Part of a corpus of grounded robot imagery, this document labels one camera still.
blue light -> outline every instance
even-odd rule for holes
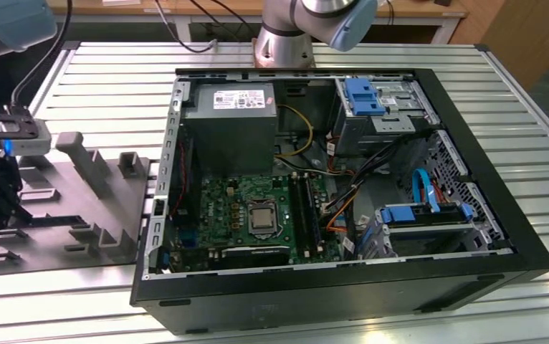
[[[13,142],[11,140],[3,140],[3,149],[9,156],[13,151]]]

ram slot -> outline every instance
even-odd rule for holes
[[[288,177],[288,193],[291,203],[291,220],[294,222],[295,249],[299,257],[311,256],[310,228],[306,226],[304,193],[302,192],[302,181],[296,174]]]
[[[319,220],[315,208],[315,200],[312,198],[312,188],[311,188],[311,179],[304,176],[302,181],[302,188],[304,192],[304,202],[306,202],[306,210],[304,210],[304,217],[306,217],[306,226],[310,228],[311,232],[311,249],[314,251],[323,252],[322,247],[322,234],[319,233]]]
[[[315,226],[318,231],[318,224],[310,194],[311,189],[306,177],[298,174],[290,176],[288,192],[298,256],[312,257],[316,254]]]

sticker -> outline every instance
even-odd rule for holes
[[[379,91],[383,91],[383,92],[403,92],[405,91],[405,88],[402,87],[402,86],[399,86],[399,85],[393,85],[393,86],[379,86],[379,87],[376,87],[376,89],[379,90]]]
[[[394,97],[381,97],[379,99],[383,105],[398,105]]]
[[[355,244],[352,244],[351,240],[348,240],[347,237],[344,237],[344,240],[342,240],[342,246],[350,251],[351,253],[355,251]]]
[[[362,215],[358,221],[358,226],[363,226],[364,224],[368,223],[368,221],[370,221],[370,218],[366,215]]]
[[[334,156],[335,154],[335,144],[328,142],[328,144],[324,146],[327,152],[328,152],[328,156]]]
[[[263,90],[216,91],[214,109],[263,109],[266,99]]]
[[[144,13],[160,13],[156,9],[144,9]],[[161,9],[163,13],[169,13],[169,9]]]

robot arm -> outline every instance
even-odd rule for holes
[[[254,58],[259,67],[307,68],[311,37],[346,52],[362,40],[385,0],[266,0]]]
[[[45,0],[0,1],[0,55],[23,52],[56,35]]]

metal workbench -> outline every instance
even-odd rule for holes
[[[549,249],[549,119],[493,55],[473,46],[434,45],[360,45],[342,54],[318,44],[315,59],[318,67],[434,69]],[[168,43],[83,43],[60,54],[32,113],[48,120],[53,139],[61,131],[79,130],[85,146],[99,148],[105,158],[121,151],[149,157],[155,175],[175,69],[250,66],[248,44],[187,54]],[[52,151],[49,159],[67,157]],[[200,337],[172,336],[128,306],[132,273],[133,266],[117,266],[0,277],[0,342],[549,342],[549,273],[455,312]]]

